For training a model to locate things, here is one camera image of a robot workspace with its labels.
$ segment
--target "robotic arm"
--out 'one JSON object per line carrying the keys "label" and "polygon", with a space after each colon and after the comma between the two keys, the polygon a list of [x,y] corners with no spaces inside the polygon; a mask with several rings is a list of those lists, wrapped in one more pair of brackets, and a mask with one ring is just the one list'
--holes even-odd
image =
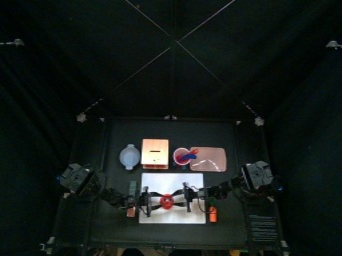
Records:
{"label": "robotic arm", "polygon": [[[147,217],[151,212],[160,207],[167,209],[170,205],[187,207],[191,212],[191,202],[194,199],[210,200],[225,199],[234,189],[241,189],[247,197],[261,197],[274,195],[282,191],[279,178],[271,174],[270,166],[263,161],[247,164],[242,167],[239,175],[230,181],[225,181],[218,186],[199,188],[197,191],[189,184],[183,183],[183,189],[171,195],[162,195],[158,192],[148,192],[148,187],[143,188],[140,195],[136,191],[130,195],[122,194],[115,188],[104,189],[106,176],[102,172],[94,172],[87,166],[71,164],[60,177],[60,184],[78,196],[95,195],[107,201],[118,209],[139,209]],[[185,195],[185,203],[174,203],[173,197]],[[151,197],[160,197],[160,205],[151,205]]]}

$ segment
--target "red object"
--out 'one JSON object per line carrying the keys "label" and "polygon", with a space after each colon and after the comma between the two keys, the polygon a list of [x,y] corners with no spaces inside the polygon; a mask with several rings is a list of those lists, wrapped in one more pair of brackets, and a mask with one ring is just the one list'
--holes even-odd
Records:
{"label": "red object", "polygon": [[160,205],[166,210],[169,210],[173,207],[174,198],[170,194],[164,194],[164,196],[160,198]]}
{"label": "red object", "polygon": [[209,219],[210,219],[210,222],[218,222],[218,209],[217,207],[211,206],[209,208]]}

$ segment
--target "black fabric wall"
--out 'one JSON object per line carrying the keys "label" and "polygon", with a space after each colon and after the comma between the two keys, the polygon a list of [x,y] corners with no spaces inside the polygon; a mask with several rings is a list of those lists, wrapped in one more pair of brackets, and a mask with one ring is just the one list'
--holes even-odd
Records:
{"label": "black fabric wall", "polygon": [[327,52],[269,119],[281,213],[294,255],[342,253],[342,52]]}
{"label": "black fabric wall", "polygon": [[[23,81],[3,61],[0,254],[35,255],[52,232],[59,199],[55,178],[68,163],[75,116],[51,87]],[[30,63],[24,66],[34,71]],[[36,79],[35,72],[28,77]]]}

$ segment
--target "black platform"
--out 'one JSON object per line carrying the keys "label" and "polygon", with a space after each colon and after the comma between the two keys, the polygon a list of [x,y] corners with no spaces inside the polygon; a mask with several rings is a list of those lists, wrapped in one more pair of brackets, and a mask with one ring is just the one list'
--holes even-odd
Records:
{"label": "black platform", "polygon": [[[120,151],[127,144],[134,144],[142,151],[144,138],[170,140],[169,170],[144,170],[139,164],[132,171],[127,171],[120,164]],[[143,172],[185,172],[173,166],[171,152],[178,147],[193,146],[226,150],[227,171],[205,172],[205,186],[230,180],[243,164],[269,161],[263,130],[254,122],[118,118],[79,124],[70,162],[90,163],[102,169],[108,177],[107,187],[115,187],[127,194],[130,181],[136,180],[140,185]],[[139,224],[138,217],[127,218],[126,212],[106,201],[84,202],[74,197],[62,198],[54,231],[56,247],[78,247],[83,251],[106,246],[246,249],[247,225],[242,203],[229,194],[217,206],[217,223],[207,220],[206,224]]]}

